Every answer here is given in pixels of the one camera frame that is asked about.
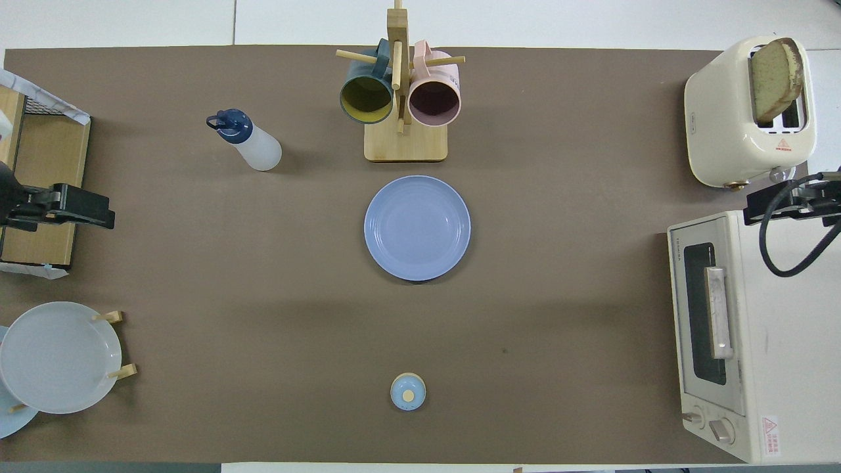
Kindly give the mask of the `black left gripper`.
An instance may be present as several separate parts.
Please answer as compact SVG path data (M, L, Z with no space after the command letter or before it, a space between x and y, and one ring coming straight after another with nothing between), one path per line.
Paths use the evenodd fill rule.
M12 169L1 162L1 225L28 233L34 232L34 204L38 222L93 225L113 229L115 212L109 198L73 185L30 187L28 192L13 176Z

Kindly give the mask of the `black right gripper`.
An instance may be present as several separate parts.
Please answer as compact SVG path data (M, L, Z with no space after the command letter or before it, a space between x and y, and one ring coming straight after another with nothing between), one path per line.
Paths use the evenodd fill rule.
M832 227L840 221L840 177L837 171L821 171L820 176L805 176L801 179L787 179L770 185L760 191L751 192L746 198L744 224L760 224L763 218L770 219L822 219L823 227ZM808 183L815 185L819 196L800 196L795 191L806 191ZM815 209L811 201L815 200Z

